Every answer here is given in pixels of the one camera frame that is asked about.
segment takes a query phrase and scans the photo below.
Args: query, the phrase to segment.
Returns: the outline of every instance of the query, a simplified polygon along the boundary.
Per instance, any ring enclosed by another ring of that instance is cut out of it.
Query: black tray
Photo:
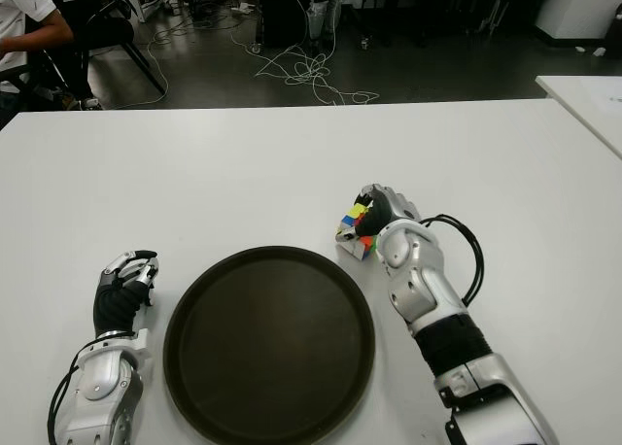
[[[354,281],[298,248],[236,254],[180,300],[164,375],[182,415],[221,444],[308,444],[358,404],[373,322]]]

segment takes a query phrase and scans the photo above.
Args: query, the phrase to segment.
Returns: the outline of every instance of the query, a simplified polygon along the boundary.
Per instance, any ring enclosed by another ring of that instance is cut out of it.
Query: black cable
[[[475,254],[475,275],[473,277],[473,282],[463,297],[463,303],[466,307],[468,307],[468,305],[473,302],[473,299],[475,299],[479,293],[482,283],[484,282],[484,253],[475,235],[458,219],[455,219],[450,215],[440,214],[436,217],[421,220],[420,224],[425,227],[430,227],[430,225],[434,222],[447,223],[455,227],[466,238],[473,249],[473,253]]]
[[[48,411],[48,442],[50,443],[50,445],[57,445],[56,437],[54,436],[54,429],[56,426],[56,415],[58,414],[58,409],[60,409],[60,404],[62,403],[62,400],[65,397],[65,394],[67,394],[67,390],[69,389],[69,384],[71,382],[72,375],[80,368],[76,365],[76,362],[78,362],[78,356],[80,355],[80,353],[85,348],[88,348],[89,346],[99,343],[100,341],[110,340],[111,338],[131,337],[131,336],[134,336],[134,334],[135,333],[133,331],[122,331],[120,333],[115,333],[113,335],[102,336],[100,338],[89,341],[80,349],[78,353],[76,353],[73,360],[71,361],[71,365],[69,366],[69,371],[62,378],[62,380],[58,384],[58,387],[56,387],[54,395],[52,396],[52,401],[50,402],[50,410]]]

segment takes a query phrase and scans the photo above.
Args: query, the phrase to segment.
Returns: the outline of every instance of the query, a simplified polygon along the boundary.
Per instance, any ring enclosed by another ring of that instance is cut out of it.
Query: tabletop
[[[622,162],[550,99],[367,107],[22,114],[0,132],[0,428],[46,443],[53,390],[93,336],[101,269],[159,252],[146,315],[154,368],[134,443],[204,444],[175,410],[162,343],[208,267],[263,245],[309,249],[359,284],[376,330],[362,403],[327,444],[444,443],[432,374],[375,259],[333,234],[359,189],[402,191],[423,217],[453,215],[486,258],[471,315],[566,444],[619,437]],[[473,257],[433,225],[448,279]]]
[[[622,159],[622,77],[538,76],[536,81]]]

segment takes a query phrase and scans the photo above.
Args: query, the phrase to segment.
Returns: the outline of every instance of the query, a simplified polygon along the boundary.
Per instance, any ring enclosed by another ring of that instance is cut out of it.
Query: white cable
[[[357,105],[366,105],[372,100],[379,98],[380,94],[375,93],[375,92],[367,92],[364,90],[357,90],[355,92],[343,92],[328,84],[326,78],[330,75],[330,69],[328,69],[326,64],[328,60],[332,58],[332,55],[334,54],[334,51],[336,48],[337,13],[333,13],[332,15],[332,50],[330,51],[330,54],[326,56],[325,53],[320,53],[316,57],[311,58],[307,56],[304,49],[301,47],[302,43],[307,38],[308,30],[309,30],[307,12],[303,8],[302,3],[300,3],[300,0],[295,0],[295,1],[300,7],[300,9],[302,10],[302,13],[304,14],[304,37],[301,42],[299,42],[298,44],[292,45],[290,47],[287,47],[284,51],[281,51],[279,54],[277,54],[273,58],[268,58],[266,56],[261,56],[260,54],[252,53],[251,51],[249,51],[246,45],[237,42],[233,38],[233,33],[231,32],[230,34],[231,41],[235,45],[238,45],[244,48],[246,53],[248,53],[250,56],[261,58],[267,61],[267,63],[265,63],[261,67],[261,69],[259,69],[257,73],[255,73],[254,77],[268,76],[271,78],[282,79],[286,86],[299,86],[299,85],[311,86],[313,88],[313,94],[315,95],[315,98],[325,105],[337,105],[337,103],[334,100],[329,101],[329,100],[325,100],[322,97],[320,97],[317,91],[317,87],[325,88],[331,91],[332,93],[338,95],[342,105],[346,105],[346,99],[344,98],[344,96],[350,97],[350,99],[352,100],[352,103],[357,104]],[[294,64],[294,74],[288,72],[283,67],[283,65],[277,63],[277,60],[285,55],[296,56],[296,57],[302,58],[301,61],[297,61]],[[281,70],[283,74],[280,75],[280,74],[273,74],[273,73],[267,72],[267,69],[270,66],[276,66],[277,68]]]
[[[161,94],[160,97],[158,97],[155,100],[149,100],[147,102],[128,103],[127,105],[121,105],[119,107],[111,108],[110,110],[121,110],[121,109],[129,108],[129,107],[151,105],[153,103],[157,103],[160,100],[164,99],[164,97],[168,95],[169,83],[168,83],[168,79],[166,79],[166,76],[164,76],[164,73],[162,72],[162,68],[159,65],[159,61],[152,53],[152,45],[168,45],[172,42],[172,39],[171,39],[172,36],[183,36],[196,30],[203,30],[203,29],[218,30],[214,28],[214,24],[220,22],[221,20],[224,20],[227,17],[228,16],[221,17],[218,20],[208,19],[208,20],[199,21],[199,22],[194,22],[188,18],[185,18],[185,19],[182,19],[181,22],[175,24],[173,27],[156,32],[153,35],[152,40],[149,42],[149,44],[147,44],[147,53],[154,61],[155,67],[157,68],[157,72],[160,74],[160,76],[162,77],[162,80],[164,81],[164,85],[165,85],[164,93]]]

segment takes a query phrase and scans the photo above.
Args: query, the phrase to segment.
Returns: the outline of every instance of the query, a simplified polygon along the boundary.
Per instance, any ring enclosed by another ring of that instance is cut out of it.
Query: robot
[[[343,0],[311,0],[307,20],[312,54],[319,53],[321,37],[332,45],[334,32],[341,18],[342,3]]]
[[[52,398],[48,416],[51,445],[128,444],[134,410],[143,392],[149,364],[149,331],[132,331],[141,305],[152,305],[159,264],[153,251],[121,254],[102,271],[95,302],[95,340],[76,355]],[[82,371],[56,442],[55,419],[71,375]]]
[[[378,235],[376,254],[388,274],[390,299],[434,375],[440,400],[451,409],[445,425],[450,443],[559,445],[445,278],[438,241],[412,202],[380,185],[363,188],[356,202],[369,205],[368,212],[357,225],[340,230],[336,241]],[[93,307],[97,338],[72,362],[70,373],[80,369],[82,377],[60,445],[129,443],[143,390],[140,373],[149,357],[147,331],[134,336],[132,322],[141,303],[150,304],[157,270],[156,253],[136,251],[119,256],[102,272]],[[52,445],[52,412],[57,412],[62,386],[54,394],[48,422]]]
[[[443,273],[436,237],[412,202],[391,188],[370,185],[358,203],[372,204],[338,242],[378,235],[376,254],[390,278],[389,295],[428,363],[452,445],[558,445],[503,357],[493,353]]]

